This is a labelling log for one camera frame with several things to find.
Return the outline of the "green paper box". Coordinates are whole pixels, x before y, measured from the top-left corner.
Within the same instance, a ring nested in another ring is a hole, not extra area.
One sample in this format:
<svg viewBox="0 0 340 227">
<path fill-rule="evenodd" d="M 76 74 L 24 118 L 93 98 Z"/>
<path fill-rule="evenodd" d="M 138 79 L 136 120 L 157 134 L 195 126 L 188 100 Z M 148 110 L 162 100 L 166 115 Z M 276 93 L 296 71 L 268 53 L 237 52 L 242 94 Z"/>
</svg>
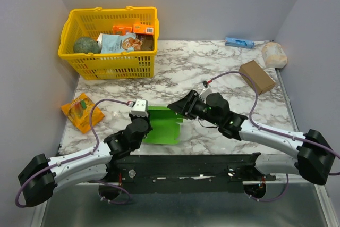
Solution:
<svg viewBox="0 0 340 227">
<path fill-rule="evenodd" d="M 152 127 L 144 138 L 144 144 L 177 145 L 183 117 L 166 106 L 149 106 L 149 117 Z"/>
</svg>

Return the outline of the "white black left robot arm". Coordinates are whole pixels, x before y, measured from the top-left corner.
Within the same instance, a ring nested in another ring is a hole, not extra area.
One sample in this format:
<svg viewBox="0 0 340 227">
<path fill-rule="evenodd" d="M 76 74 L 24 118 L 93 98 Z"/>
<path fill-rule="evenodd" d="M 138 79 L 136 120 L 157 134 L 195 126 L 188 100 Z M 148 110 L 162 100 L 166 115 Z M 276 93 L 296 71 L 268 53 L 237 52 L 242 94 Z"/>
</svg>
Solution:
<svg viewBox="0 0 340 227">
<path fill-rule="evenodd" d="M 47 158 L 45 154 L 33 157 L 18 175 L 21 187 L 15 204 L 20 208 L 35 207 L 68 184 L 101 179 L 114 181 L 118 169 L 110 163 L 139 149 L 151 130 L 148 117 L 132 116 L 124 130 L 93 147 L 59 157 Z"/>
</svg>

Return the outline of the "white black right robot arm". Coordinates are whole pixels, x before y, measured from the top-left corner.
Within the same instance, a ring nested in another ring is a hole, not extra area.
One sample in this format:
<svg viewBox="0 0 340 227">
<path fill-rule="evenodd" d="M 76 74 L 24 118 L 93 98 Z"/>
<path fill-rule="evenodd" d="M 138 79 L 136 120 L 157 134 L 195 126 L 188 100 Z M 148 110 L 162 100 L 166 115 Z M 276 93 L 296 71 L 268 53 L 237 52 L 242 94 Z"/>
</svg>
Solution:
<svg viewBox="0 0 340 227">
<path fill-rule="evenodd" d="M 252 121 L 249 117 L 230 110 L 229 103 L 220 93 L 202 98 L 191 90 L 168 108 L 186 119 L 203 119 L 214 124 L 226 138 L 255 142 L 278 150 L 279 154 L 260 154 L 255 162 L 244 167 L 245 176 L 256 180 L 267 174 L 295 174 L 305 180 L 325 185 L 335 156 L 322 135 L 285 131 Z"/>
</svg>

